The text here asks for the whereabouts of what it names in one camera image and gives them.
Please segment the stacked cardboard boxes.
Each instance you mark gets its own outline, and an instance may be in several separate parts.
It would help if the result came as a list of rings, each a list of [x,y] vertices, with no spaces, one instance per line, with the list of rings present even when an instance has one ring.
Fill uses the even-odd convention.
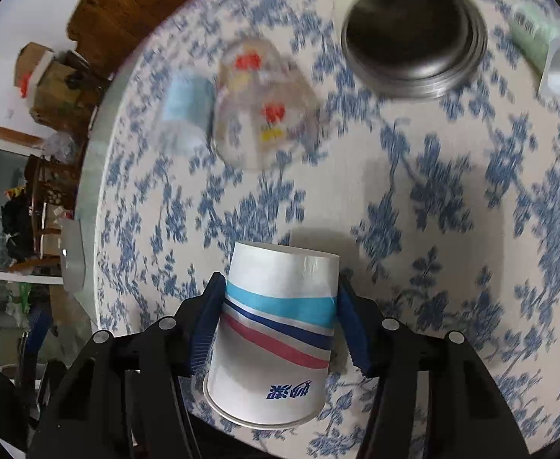
[[[76,52],[39,63],[28,83],[29,115],[41,125],[76,139],[88,136],[109,79],[99,76]]]

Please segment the clear plastic cup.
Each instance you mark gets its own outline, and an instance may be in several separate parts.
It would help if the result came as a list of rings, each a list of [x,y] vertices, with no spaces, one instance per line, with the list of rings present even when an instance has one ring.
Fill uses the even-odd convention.
[[[192,67],[175,70],[157,110],[152,145],[163,155],[192,156],[209,147],[216,85]]]

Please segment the white striped paper cup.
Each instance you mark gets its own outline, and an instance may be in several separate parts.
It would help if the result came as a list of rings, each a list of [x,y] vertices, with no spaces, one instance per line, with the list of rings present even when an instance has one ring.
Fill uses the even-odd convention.
[[[325,405],[339,258],[235,244],[203,394],[223,418],[252,429],[312,420]]]

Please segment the small green white cup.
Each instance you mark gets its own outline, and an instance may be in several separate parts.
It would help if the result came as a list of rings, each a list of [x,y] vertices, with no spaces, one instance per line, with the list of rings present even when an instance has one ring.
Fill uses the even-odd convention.
[[[512,6],[510,34],[539,73],[537,93],[542,98],[560,98],[560,25],[527,3]]]

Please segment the top cardboard box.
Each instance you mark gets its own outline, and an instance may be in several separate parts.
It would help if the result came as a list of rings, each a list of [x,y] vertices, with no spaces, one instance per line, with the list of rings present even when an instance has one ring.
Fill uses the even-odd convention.
[[[29,42],[26,44],[19,51],[15,61],[14,86],[20,87],[24,78],[33,73],[41,59],[45,55],[52,54],[53,52],[53,49],[37,44],[36,42]]]

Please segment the wooden chair at left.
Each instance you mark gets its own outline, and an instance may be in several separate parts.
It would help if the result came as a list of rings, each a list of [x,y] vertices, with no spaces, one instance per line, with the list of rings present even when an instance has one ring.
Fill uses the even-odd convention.
[[[8,271],[51,269],[61,263],[62,222],[73,217],[80,168],[31,155],[23,177],[2,209]]]

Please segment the cream steel thermos cup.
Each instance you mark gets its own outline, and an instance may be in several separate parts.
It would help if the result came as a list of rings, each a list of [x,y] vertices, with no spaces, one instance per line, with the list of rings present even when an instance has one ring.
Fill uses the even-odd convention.
[[[471,0],[333,0],[347,66],[388,98],[440,98],[465,84],[487,52]]]

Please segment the blue floral tablecloth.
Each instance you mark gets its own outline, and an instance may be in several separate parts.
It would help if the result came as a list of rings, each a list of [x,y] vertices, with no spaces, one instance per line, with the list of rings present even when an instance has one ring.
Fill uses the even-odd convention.
[[[348,69],[332,0],[193,0],[148,38],[118,109],[101,181],[97,319],[139,332],[199,294],[238,241],[338,254],[358,294],[426,335],[460,329],[530,450],[560,437],[560,99],[542,99],[512,44],[516,3],[474,0],[488,46],[472,82],[439,99],[377,98]],[[242,172],[211,153],[163,155],[155,113],[171,73],[215,73],[235,38],[292,57],[325,137]]]

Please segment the carved wooden sofa bench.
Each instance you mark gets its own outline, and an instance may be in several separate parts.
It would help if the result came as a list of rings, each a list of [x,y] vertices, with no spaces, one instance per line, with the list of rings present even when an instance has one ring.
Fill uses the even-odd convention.
[[[102,77],[116,73],[131,52],[188,0],[80,0],[67,26],[75,52]]]

